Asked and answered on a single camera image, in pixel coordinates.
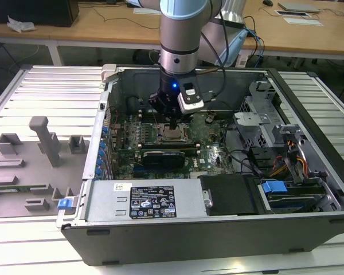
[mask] wooden table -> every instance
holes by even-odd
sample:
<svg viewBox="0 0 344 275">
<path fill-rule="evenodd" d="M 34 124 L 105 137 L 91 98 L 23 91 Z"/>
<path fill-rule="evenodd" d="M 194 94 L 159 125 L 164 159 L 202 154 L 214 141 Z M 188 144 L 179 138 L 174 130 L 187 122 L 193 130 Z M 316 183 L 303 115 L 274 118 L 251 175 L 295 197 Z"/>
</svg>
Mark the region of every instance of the wooden table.
<svg viewBox="0 0 344 275">
<path fill-rule="evenodd" d="M 266 56 L 286 56 L 303 58 L 326 58 L 344 60 L 344 17 L 333 11 L 344 11 L 344 3 L 296 0 L 296 3 L 309 3 L 323 10 L 318 18 L 323 26 L 294 25 L 287 23 L 275 10 L 283 10 L 278 2 L 294 2 L 294 0 L 273 0 L 272 7 L 260 5 L 260 0 L 248 0 L 244 16 L 251 15 L 256 22 L 257 34 L 265 41 Z M 246 18 L 247 26 L 253 29 L 250 18 Z M 255 47 L 253 38 L 246 39 L 240 55 L 249 56 Z"/>
<path fill-rule="evenodd" d="M 262 0 L 247 0 L 244 11 L 245 16 L 251 15 L 256 21 L 257 33 L 265 41 L 266 56 L 344 60 L 344 17 L 324 10 L 319 14 L 319 21 L 324 26 L 292 25 L 283 17 L 274 17 L 267 13 L 276 15 L 275 10 L 281 10 L 277 0 L 273 2 L 273 7 L 267 7 L 262 4 Z M 310 3 L 319 9 L 344 11 L 344 3 L 312 0 L 296 0 L 296 2 Z M 160 15 L 134 14 L 134 10 L 126 6 L 94 8 L 86 4 L 80 6 L 79 16 L 72 27 L 36 26 L 37 30 L 33 32 L 17 33 L 0 24 L 0 41 L 46 45 L 54 65 L 63 65 L 58 52 L 59 46 L 159 49 Z M 246 20 L 247 26 L 253 28 L 252 21 L 249 18 Z M 135 22 L 156 29 L 148 29 Z M 247 58 L 254 48 L 255 41 L 253 38 L 248 38 L 240 57 Z"/>
</svg>

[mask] sticker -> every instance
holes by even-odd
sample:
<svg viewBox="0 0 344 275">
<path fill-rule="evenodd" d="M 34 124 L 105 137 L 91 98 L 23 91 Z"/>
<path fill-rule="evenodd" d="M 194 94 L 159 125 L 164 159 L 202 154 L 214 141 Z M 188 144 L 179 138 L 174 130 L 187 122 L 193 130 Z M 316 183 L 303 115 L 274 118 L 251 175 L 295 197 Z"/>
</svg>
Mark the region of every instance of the sticker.
<svg viewBox="0 0 344 275">
<path fill-rule="evenodd" d="M 114 191 L 130 191 L 131 183 L 115 183 Z"/>
<path fill-rule="evenodd" d="M 176 218 L 173 186 L 130 188 L 130 218 Z"/>
<path fill-rule="evenodd" d="M 0 193 L 16 193 L 18 190 L 16 189 L 1 189 Z"/>
</svg>

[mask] gray plastic block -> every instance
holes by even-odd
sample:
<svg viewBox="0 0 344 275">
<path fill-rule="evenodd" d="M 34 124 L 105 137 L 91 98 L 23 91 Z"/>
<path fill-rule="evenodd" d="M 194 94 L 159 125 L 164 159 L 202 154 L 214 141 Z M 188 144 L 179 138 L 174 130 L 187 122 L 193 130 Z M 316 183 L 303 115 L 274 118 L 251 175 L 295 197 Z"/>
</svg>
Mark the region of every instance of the gray plastic block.
<svg viewBox="0 0 344 275">
<path fill-rule="evenodd" d="M 2 155 L 16 155 L 14 145 L 21 145 L 16 133 L 2 133 L 0 136 L 0 153 Z"/>
<path fill-rule="evenodd" d="M 44 211 L 49 210 L 50 206 L 45 198 L 40 199 L 26 199 L 25 208 L 28 211 Z"/>
<path fill-rule="evenodd" d="M 22 145 L 14 146 L 17 155 L 3 156 L 0 153 L 0 160 L 23 159 L 25 161 L 24 167 L 0 169 L 0 177 L 16 176 L 18 183 L 15 187 L 21 190 L 21 186 L 25 186 L 23 190 L 29 191 L 0 192 L 0 218 L 57 215 L 58 200 L 52 201 L 53 189 L 57 187 L 62 195 L 65 195 L 68 187 L 75 195 L 80 192 L 87 154 L 72 155 L 68 138 L 66 141 L 61 140 L 59 152 L 61 166 L 52 168 L 47 155 L 40 153 L 37 142 L 22 142 Z M 85 145 L 88 149 L 88 140 L 85 140 Z M 44 188 L 47 184 L 51 185 L 47 194 L 35 194 L 36 190 L 33 192 L 30 190 L 30 188 Z M 25 200 L 29 198 L 45 198 L 50 206 L 49 210 L 29 212 L 23 207 Z M 66 211 L 65 215 L 72 214 L 72 212 Z"/>
<path fill-rule="evenodd" d="M 61 143 L 59 142 L 56 133 L 50 133 L 50 135 L 51 135 L 52 144 L 53 144 L 54 148 L 57 150 L 57 152 L 60 152 Z M 40 148 L 42 154 L 46 153 L 40 142 L 38 143 L 38 147 Z"/>
<path fill-rule="evenodd" d="M 51 184 L 46 184 L 46 187 L 32 187 L 30 189 L 33 195 L 45 195 L 45 194 L 52 194 L 53 188 Z"/>
<path fill-rule="evenodd" d="M 51 197 L 51 200 L 53 202 L 56 202 L 56 201 L 59 201 L 60 199 L 63 199 L 64 196 L 60 193 L 60 190 L 55 187 L 54 190 L 53 190 L 53 193 L 52 193 L 52 197 Z"/>
<path fill-rule="evenodd" d="M 0 169 L 2 168 L 20 168 L 24 167 L 23 159 L 0 159 Z"/>
<path fill-rule="evenodd" d="M 87 152 L 84 138 L 81 135 L 72 135 L 68 144 L 72 154 L 85 154 Z"/>
<path fill-rule="evenodd" d="M 72 197 L 74 196 L 73 191 L 70 187 L 67 188 L 67 192 L 65 193 L 65 197 Z"/>
<path fill-rule="evenodd" d="M 52 137 L 47 129 L 48 119 L 45 116 L 33 116 L 29 122 L 29 128 L 37 133 L 43 150 L 52 165 L 58 167 L 60 165 L 60 156 L 58 149 L 52 142 Z"/>
<path fill-rule="evenodd" d="M 17 176 L 0 176 L 0 185 L 15 185 L 17 182 Z"/>
</svg>

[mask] metal slatted platform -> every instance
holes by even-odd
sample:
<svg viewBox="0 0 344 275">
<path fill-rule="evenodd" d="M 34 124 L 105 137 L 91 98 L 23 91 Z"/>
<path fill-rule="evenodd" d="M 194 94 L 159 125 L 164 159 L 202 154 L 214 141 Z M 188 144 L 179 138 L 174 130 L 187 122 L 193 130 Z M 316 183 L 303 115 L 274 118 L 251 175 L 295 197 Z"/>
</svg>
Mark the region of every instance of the metal slatted platform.
<svg viewBox="0 0 344 275">
<path fill-rule="evenodd" d="M 317 77 L 307 73 L 281 72 L 282 78 L 344 159 L 344 104 Z M 291 123 L 296 123 L 283 104 Z"/>
<path fill-rule="evenodd" d="M 28 125 L 32 116 L 47 116 L 59 140 L 83 135 L 90 140 L 97 112 L 101 67 L 34 66 L 20 71 L 0 98 L 0 134 L 17 133 L 38 140 Z"/>
<path fill-rule="evenodd" d="M 26 127 L 32 116 L 47 116 L 59 139 L 79 133 L 89 139 L 97 108 L 101 68 L 34 66 L 21 71 L 0 98 L 0 133 L 38 140 Z M 282 73 L 300 101 L 327 132 L 344 158 L 344 106 L 317 78 Z M 0 219 L 0 274 L 279 274 L 344 275 L 344 234 L 310 253 L 91 267 L 55 226 L 56 217 Z"/>
</svg>

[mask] floor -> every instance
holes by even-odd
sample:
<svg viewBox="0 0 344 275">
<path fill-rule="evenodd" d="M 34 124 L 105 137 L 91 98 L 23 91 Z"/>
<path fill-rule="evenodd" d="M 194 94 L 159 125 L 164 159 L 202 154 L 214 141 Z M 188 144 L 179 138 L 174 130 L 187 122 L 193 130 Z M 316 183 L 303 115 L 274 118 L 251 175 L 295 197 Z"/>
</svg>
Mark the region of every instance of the floor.
<svg viewBox="0 0 344 275">
<path fill-rule="evenodd" d="M 17 61 L 30 56 L 22 62 L 19 62 L 20 65 L 52 65 L 50 54 L 45 46 L 5 44 L 5 47 Z M 60 48 L 60 53 L 63 56 L 65 64 L 68 66 L 99 65 L 95 48 L 64 46 Z M 133 53 L 134 50 L 127 49 L 102 49 L 103 63 L 133 64 Z M 256 60 L 257 57 L 254 57 L 248 63 L 247 67 L 254 66 Z M 261 67 L 293 71 L 295 70 L 293 68 L 294 60 L 292 65 L 288 66 L 291 60 L 291 58 L 287 57 L 282 57 L 280 59 L 276 57 L 265 57 Z M 148 57 L 142 58 L 141 62 L 149 62 Z M 0 48 L 0 94 L 13 78 L 17 70 L 17 66 L 13 65 L 13 60 L 7 55 L 3 48 Z M 339 95 L 344 90 L 344 61 L 318 60 L 317 64 L 313 64 L 312 60 L 305 60 L 303 66 L 301 66 L 298 71 L 315 72 L 336 95 Z"/>
</svg>

